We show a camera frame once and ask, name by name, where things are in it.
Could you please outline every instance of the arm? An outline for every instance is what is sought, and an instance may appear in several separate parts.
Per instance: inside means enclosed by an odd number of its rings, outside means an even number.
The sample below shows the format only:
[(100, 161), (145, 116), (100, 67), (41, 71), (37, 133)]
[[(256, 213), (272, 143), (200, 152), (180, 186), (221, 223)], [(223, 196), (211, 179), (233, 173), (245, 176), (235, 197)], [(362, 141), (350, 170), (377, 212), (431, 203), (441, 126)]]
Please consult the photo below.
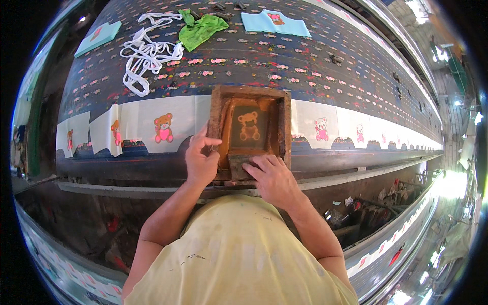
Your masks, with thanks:
[(163, 247), (180, 237), (203, 189), (215, 178), (219, 154), (213, 151), (207, 157), (201, 151), (206, 145), (219, 145), (222, 141), (207, 138), (206, 134), (207, 124), (190, 140), (185, 155), (188, 171), (186, 182), (142, 226), (132, 268), (122, 289), (122, 299), (146, 274)]
[(325, 270), (337, 276), (354, 292), (337, 237), (299, 189), (284, 161), (274, 155), (256, 156), (250, 160), (258, 167), (244, 163), (243, 168), (257, 180), (256, 186), (262, 199), (290, 215), (305, 248)]

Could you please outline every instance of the light blue fabric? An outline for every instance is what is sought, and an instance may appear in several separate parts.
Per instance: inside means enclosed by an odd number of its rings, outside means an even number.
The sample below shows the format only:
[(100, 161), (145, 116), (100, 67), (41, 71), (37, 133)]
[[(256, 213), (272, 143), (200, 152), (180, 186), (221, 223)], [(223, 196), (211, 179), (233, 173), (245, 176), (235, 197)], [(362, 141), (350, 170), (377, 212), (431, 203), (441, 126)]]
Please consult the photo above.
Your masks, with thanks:
[(76, 50), (75, 58), (114, 39), (121, 25), (122, 22), (117, 21), (113, 24), (108, 24), (108, 22), (106, 22), (97, 27), (95, 31), (88, 34), (85, 39), (81, 41), (80, 46)]
[(281, 12), (263, 10), (259, 14), (241, 13), (241, 17), (246, 31), (311, 37), (303, 20), (288, 18)]

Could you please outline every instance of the person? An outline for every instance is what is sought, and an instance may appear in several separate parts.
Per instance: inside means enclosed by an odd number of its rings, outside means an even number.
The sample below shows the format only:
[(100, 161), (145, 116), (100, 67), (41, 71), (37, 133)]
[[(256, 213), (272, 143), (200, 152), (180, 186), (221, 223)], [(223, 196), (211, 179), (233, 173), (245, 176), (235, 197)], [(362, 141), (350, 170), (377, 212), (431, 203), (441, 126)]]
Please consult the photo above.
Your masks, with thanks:
[(357, 304), (339, 241), (281, 158), (243, 164), (261, 198), (220, 197), (185, 226), (217, 174), (219, 154), (202, 149), (222, 141), (206, 133), (207, 124), (190, 139), (187, 180), (140, 230), (124, 304)]

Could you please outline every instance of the hand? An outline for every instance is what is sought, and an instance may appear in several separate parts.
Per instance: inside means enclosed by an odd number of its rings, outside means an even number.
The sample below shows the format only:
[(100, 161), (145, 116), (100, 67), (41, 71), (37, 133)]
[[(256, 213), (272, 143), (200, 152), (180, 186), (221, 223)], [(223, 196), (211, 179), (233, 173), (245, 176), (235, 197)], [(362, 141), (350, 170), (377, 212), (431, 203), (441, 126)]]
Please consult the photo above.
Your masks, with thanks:
[(206, 137), (207, 129), (208, 121), (196, 135), (190, 138), (190, 147), (185, 154), (186, 171), (188, 172), (186, 181), (202, 189), (215, 179), (217, 162), (220, 157), (216, 151), (212, 151), (207, 157), (202, 154), (202, 148), (206, 145), (219, 145), (222, 143), (220, 139)]
[(264, 201), (288, 214), (309, 202), (283, 159), (275, 155), (262, 155), (249, 160), (259, 168), (243, 163), (243, 169), (257, 180), (256, 187)]

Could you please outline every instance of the green cloth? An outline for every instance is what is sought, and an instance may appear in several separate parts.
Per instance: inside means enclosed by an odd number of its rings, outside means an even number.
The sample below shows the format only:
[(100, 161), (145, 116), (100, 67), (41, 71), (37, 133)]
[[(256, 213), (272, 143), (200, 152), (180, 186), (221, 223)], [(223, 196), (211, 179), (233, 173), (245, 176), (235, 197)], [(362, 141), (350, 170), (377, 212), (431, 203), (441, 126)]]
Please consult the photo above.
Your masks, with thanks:
[(189, 9), (179, 10), (178, 12), (183, 15), (183, 20), (186, 23), (178, 38), (188, 52), (193, 51), (197, 46), (207, 41), (215, 32), (229, 27), (224, 19), (214, 15), (206, 14), (195, 21)]

